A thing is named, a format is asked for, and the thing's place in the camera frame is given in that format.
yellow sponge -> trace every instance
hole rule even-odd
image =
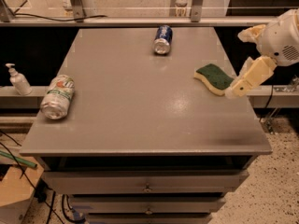
[[[200,79],[214,94],[224,95],[225,90],[233,82],[216,64],[210,63],[194,72],[194,77]]]

table top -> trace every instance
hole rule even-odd
[[[213,28],[173,28],[154,54],[154,28],[82,29],[60,74],[75,80],[65,119],[42,113],[23,143],[30,156],[259,155],[271,152],[247,97],[228,100],[193,78],[214,63],[235,75]]]

pump bottle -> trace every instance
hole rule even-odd
[[[20,95],[27,95],[32,91],[32,88],[30,87],[26,77],[17,72],[15,68],[12,68],[14,65],[14,63],[6,64],[6,67],[9,68],[8,72],[10,73],[10,82]]]

soda can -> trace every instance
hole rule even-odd
[[[49,119],[61,119],[67,115],[75,91],[74,80],[59,75],[52,80],[40,105],[41,112]]]
[[[159,55],[165,55],[170,51],[170,45],[172,40],[172,29],[170,26],[163,25],[158,28],[153,49]]]

drawer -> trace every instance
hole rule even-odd
[[[243,171],[45,172],[61,194],[178,193],[234,191],[249,176]]]
[[[223,198],[196,196],[127,196],[70,198],[71,206],[80,213],[211,213],[225,203]]]
[[[86,215],[90,224],[207,224],[209,214]]]

